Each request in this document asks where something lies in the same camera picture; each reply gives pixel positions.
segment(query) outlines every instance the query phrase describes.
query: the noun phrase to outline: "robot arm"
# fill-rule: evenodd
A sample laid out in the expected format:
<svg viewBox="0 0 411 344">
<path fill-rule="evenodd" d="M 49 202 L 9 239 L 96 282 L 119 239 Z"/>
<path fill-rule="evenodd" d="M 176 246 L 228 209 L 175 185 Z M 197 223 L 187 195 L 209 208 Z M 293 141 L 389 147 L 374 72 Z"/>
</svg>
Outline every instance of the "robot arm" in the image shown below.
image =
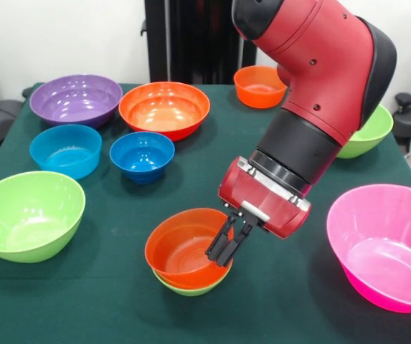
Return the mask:
<svg viewBox="0 0 411 344">
<path fill-rule="evenodd" d="M 251 228 L 284 239 L 306 220 L 307 193 L 374 112 L 397 53 L 337 0 L 233 0 L 240 34 L 278 63 L 288 94 L 250 158 L 236 158 L 219 197 L 231 215 L 206 254 L 229 264 Z M 228 241 L 238 217 L 245 225 Z"/>
</svg>

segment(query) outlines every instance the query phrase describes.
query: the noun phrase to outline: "dark green table cover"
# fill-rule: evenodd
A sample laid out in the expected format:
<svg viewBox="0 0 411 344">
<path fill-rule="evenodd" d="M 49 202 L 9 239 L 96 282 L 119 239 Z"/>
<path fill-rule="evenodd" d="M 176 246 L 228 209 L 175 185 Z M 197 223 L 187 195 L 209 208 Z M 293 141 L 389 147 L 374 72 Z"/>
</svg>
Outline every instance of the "dark green table cover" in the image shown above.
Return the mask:
<svg viewBox="0 0 411 344">
<path fill-rule="evenodd" d="M 87 205 L 70 244 L 39 264 L 0 259 L 0 343 L 411 343 L 411 315 L 358 295 L 326 238 L 326 213 L 346 190 L 411 186 L 391 135 L 359 158 L 333 163 L 292 237 L 254 230 L 210 293 L 182 297 L 156 280 L 143 255 L 151 231 L 185 209 L 224 210 L 217 188 L 225 171 L 252 153 L 277 113 L 245 107 L 232 86 L 200 88 L 212 102 L 209 117 L 176 144 L 165 178 L 154 184 L 134 185 L 111 165 L 110 145 L 130 131 L 123 121 L 115 115 L 100 129 L 101 162 L 80 181 Z M 29 143 L 46 128 L 26 102 L 0 150 L 0 179 L 37 169 Z"/>
</svg>

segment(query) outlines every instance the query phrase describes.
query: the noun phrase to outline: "bowl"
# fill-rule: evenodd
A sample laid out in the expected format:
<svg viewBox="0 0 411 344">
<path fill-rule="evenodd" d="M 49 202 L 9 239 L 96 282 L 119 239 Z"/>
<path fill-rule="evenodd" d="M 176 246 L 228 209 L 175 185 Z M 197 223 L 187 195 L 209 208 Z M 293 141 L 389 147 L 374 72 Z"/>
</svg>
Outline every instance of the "bowl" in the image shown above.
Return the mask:
<svg viewBox="0 0 411 344">
<path fill-rule="evenodd" d="M 40 133 L 30 143 L 29 153 L 42 170 L 78 180 L 97 168 L 101 149 L 98 131 L 86 125 L 67 124 Z"/>
<path fill-rule="evenodd" d="M 165 281 L 182 289 L 208 287 L 227 273 L 205 252 L 227 215 L 211 208 L 182 211 L 159 224 L 145 246 L 148 265 Z M 229 232 L 233 238 L 233 229 Z"/>
<path fill-rule="evenodd" d="M 176 294 L 180 294 L 182 296 L 192 297 L 192 296 L 200 296 L 200 295 L 203 295 L 203 294 L 207 294 L 210 290 L 215 288 L 219 283 L 222 282 L 222 280 L 227 276 L 227 274 L 229 274 L 231 266 L 232 266 L 232 263 L 229 264 L 229 269 L 227 269 L 225 274 L 219 280 L 217 280 L 215 283 L 213 283 L 213 284 L 211 284 L 207 287 L 203 287 L 203 288 L 199 288 L 199 289 L 182 289 L 182 288 L 174 287 L 173 285 L 170 285 L 167 281 L 165 281 L 161 276 L 159 276 L 156 273 L 156 270 L 153 270 L 153 273 L 154 273 L 154 276 L 157 277 L 157 279 L 159 280 L 160 283 L 162 283 L 165 287 L 169 288 L 170 290 L 172 290 Z"/>
<path fill-rule="evenodd" d="M 160 179 L 175 154 L 175 145 L 165 135 L 135 132 L 122 136 L 111 146 L 110 159 L 124 175 L 138 184 Z"/>
<path fill-rule="evenodd" d="M 356 131 L 346 145 L 339 151 L 338 158 L 356 158 L 370 151 L 393 129 L 392 114 L 379 104 L 363 127 Z"/>
<path fill-rule="evenodd" d="M 0 258 L 36 263 L 59 253 L 75 235 L 85 194 L 74 179 L 32 171 L 0 180 Z"/>
<path fill-rule="evenodd" d="M 340 196 L 327 235 L 352 286 L 376 306 L 411 312 L 411 188 L 372 184 Z"/>
<path fill-rule="evenodd" d="M 236 71 L 234 84 L 237 97 L 246 106 L 266 109 L 280 104 L 287 89 L 278 77 L 277 69 L 269 66 L 249 66 Z"/>
<path fill-rule="evenodd" d="M 39 86 L 30 108 L 51 126 L 83 124 L 99 128 L 115 112 L 123 91 L 116 82 L 98 75 L 70 75 Z"/>
<path fill-rule="evenodd" d="M 134 131 L 153 131 L 172 141 L 186 138 L 204 122 L 210 100 L 198 88 L 180 82 L 152 82 L 127 92 L 119 113 Z"/>
</svg>

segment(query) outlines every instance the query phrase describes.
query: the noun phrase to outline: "lime green bowl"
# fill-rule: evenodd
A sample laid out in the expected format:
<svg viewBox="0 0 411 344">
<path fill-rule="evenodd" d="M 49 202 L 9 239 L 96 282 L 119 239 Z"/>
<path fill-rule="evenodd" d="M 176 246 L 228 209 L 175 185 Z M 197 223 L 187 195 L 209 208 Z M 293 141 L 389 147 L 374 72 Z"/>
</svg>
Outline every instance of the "lime green bowl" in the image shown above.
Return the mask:
<svg viewBox="0 0 411 344">
<path fill-rule="evenodd" d="M 379 105 L 363 128 L 355 132 L 349 142 L 341 149 L 337 158 L 351 159 L 365 154 L 384 140 L 393 128 L 392 114 Z"/>
<path fill-rule="evenodd" d="M 36 263 L 55 256 L 82 218 L 85 194 L 61 173 L 25 172 L 0 180 L 0 258 Z"/>
<path fill-rule="evenodd" d="M 229 271 L 231 271 L 230 268 L 226 271 L 225 275 L 221 277 L 219 280 L 217 280 L 215 283 L 213 283 L 212 285 L 209 285 L 208 287 L 201 288 L 201 289 L 180 289 L 180 288 L 174 287 L 173 285 L 170 285 L 167 282 L 165 282 L 162 279 L 162 277 L 160 277 L 156 273 L 156 271 L 153 270 L 153 273 L 154 273 L 154 276 L 156 276 L 157 279 L 160 281 L 160 283 L 162 283 L 164 286 L 166 286 L 170 290 L 174 291 L 176 294 L 180 294 L 183 296 L 200 296 L 200 295 L 208 293 L 210 290 L 215 288 L 219 283 L 221 283 L 221 281 L 227 276 L 227 274 L 229 274 Z"/>
</svg>

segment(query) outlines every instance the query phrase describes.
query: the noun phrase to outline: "blue bowl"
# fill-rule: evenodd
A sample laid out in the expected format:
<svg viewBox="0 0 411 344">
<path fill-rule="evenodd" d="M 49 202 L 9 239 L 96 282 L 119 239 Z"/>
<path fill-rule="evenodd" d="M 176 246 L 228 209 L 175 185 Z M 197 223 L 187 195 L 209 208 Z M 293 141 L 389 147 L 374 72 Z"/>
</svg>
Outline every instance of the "blue bowl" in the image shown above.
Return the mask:
<svg viewBox="0 0 411 344">
<path fill-rule="evenodd" d="M 160 179 L 175 155 L 175 145 L 165 135 L 138 131 L 117 139 L 110 149 L 111 161 L 135 183 Z"/>
<path fill-rule="evenodd" d="M 81 124 L 47 129 L 30 144 L 30 156 L 39 168 L 76 180 L 97 168 L 101 150 L 102 138 L 98 131 Z"/>
</svg>

